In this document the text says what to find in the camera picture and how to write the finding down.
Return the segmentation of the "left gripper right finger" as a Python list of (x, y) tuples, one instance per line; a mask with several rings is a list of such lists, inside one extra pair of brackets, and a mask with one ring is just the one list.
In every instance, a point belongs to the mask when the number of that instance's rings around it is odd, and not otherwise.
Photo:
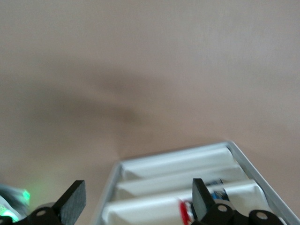
[(213, 199), (200, 178), (192, 184), (192, 204), (195, 212), (193, 225), (232, 225), (234, 212), (228, 202)]

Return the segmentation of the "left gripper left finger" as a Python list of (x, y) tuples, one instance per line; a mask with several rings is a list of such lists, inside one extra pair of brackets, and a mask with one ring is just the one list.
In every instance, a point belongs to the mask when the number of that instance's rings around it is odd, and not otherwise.
[(76, 180), (52, 206), (33, 211), (28, 222), (31, 225), (74, 225), (85, 206), (85, 181)]

